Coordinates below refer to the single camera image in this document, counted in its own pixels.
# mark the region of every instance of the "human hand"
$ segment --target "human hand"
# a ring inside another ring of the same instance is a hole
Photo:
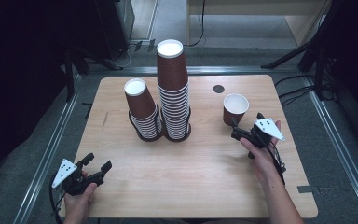
[[[276,126],[278,129],[281,129],[281,121],[276,121]],[[249,140],[246,138],[240,139],[241,144],[248,149],[250,152],[252,152],[255,156],[255,175],[257,179],[263,184],[268,179],[279,177],[278,172],[275,169],[273,159],[269,155],[269,152],[266,148],[258,148],[255,147]],[[271,140],[272,145],[276,145],[278,142],[278,139],[273,137]],[[272,154],[275,155],[275,148],[270,147],[269,150],[271,150]]]
[[[94,198],[94,191],[97,184],[91,183],[87,186],[83,194],[72,196],[65,194],[66,216],[64,224],[80,224],[84,223],[89,216],[89,206]]]

